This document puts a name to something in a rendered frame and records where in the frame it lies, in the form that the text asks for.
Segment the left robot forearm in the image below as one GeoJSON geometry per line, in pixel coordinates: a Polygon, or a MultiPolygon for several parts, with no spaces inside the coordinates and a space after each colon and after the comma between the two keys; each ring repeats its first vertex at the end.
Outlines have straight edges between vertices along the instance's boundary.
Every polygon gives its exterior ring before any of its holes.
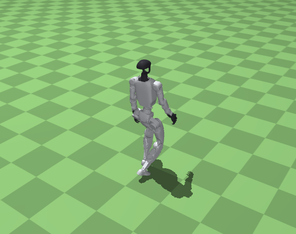
{"type": "Polygon", "coordinates": [[[132,111],[136,110],[137,109],[137,100],[132,100],[132,99],[129,99],[130,100],[130,103],[131,103],[131,108],[132,108],[132,111]]]}

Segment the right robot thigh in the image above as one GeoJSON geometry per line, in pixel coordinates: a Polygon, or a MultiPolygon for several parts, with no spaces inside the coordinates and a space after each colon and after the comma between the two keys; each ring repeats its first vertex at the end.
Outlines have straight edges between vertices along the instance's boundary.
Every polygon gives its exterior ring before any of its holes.
{"type": "Polygon", "coordinates": [[[149,126],[153,129],[156,142],[153,144],[153,148],[156,150],[159,144],[164,143],[164,127],[160,119],[151,117],[149,119],[149,126]]]}

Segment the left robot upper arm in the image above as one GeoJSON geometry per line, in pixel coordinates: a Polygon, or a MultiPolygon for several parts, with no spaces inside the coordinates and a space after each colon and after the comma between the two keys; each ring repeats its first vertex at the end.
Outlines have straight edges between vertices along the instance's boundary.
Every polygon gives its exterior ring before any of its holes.
{"type": "Polygon", "coordinates": [[[136,91],[135,91],[135,86],[134,86],[134,81],[137,77],[132,77],[130,80],[129,80],[129,83],[130,83],[130,99],[132,100],[137,100],[137,97],[136,97],[136,91]]]}

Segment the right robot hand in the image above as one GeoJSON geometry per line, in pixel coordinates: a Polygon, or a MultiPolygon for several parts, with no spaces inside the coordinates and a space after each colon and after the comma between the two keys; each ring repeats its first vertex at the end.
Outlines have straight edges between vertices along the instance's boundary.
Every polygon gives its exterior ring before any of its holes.
{"type": "Polygon", "coordinates": [[[172,116],[168,115],[168,117],[171,118],[171,120],[173,121],[173,124],[176,123],[176,121],[177,121],[176,114],[173,113],[172,116]]]}

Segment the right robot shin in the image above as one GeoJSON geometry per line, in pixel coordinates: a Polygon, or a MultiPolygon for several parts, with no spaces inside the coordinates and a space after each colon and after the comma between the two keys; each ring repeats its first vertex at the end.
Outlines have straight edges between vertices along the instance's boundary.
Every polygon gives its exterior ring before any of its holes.
{"type": "Polygon", "coordinates": [[[159,156],[159,154],[161,153],[161,150],[163,148],[163,144],[159,144],[158,147],[155,149],[151,149],[146,162],[144,163],[142,169],[145,172],[147,170],[147,168],[151,165],[151,163],[153,163],[156,158],[159,156]]]}

